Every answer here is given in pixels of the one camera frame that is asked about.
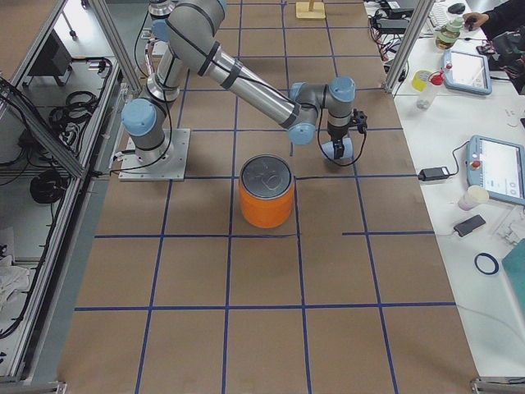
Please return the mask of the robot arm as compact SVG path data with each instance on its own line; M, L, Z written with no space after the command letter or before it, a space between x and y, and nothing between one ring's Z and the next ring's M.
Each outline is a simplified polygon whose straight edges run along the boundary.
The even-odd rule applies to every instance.
M152 32L167 44L167 50L158 69L148 77L145 91L126 104L121 115L143 166L163 160L171 147L162 125L179 95L181 75L186 70L214 80L271 118L287 130L292 144L308 144L316 137L322 113L327 111L330 140L322 144L323 154L341 167L359 158L348 131L355 126L364 132L366 117L353 107L355 84L351 78L336 77L324 85L295 83L284 95L228 55L215 40L226 17L226 2L151 1L148 11Z

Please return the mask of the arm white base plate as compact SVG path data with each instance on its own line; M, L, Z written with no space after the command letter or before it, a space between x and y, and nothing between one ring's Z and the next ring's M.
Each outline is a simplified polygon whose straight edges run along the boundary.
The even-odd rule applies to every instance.
M133 153L123 157L120 181L183 181L185 179L188 158L190 129L164 128L165 140L162 145L151 151L135 147L131 137L127 149Z

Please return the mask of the person hand on mouse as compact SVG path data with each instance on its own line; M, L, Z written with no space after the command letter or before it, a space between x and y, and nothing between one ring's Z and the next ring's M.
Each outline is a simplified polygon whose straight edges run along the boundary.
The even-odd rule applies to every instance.
M486 22L488 22L489 16L486 13L480 12L469 12L463 14L464 28L468 31L472 31L480 28Z

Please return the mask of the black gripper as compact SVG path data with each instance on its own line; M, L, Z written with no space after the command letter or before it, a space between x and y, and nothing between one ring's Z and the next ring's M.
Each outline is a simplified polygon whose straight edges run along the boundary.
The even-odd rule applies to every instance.
M331 137L333 147L333 159L339 160L343 157L343 142L342 140L348 135L348 126L334 126L328 125L327 132Z

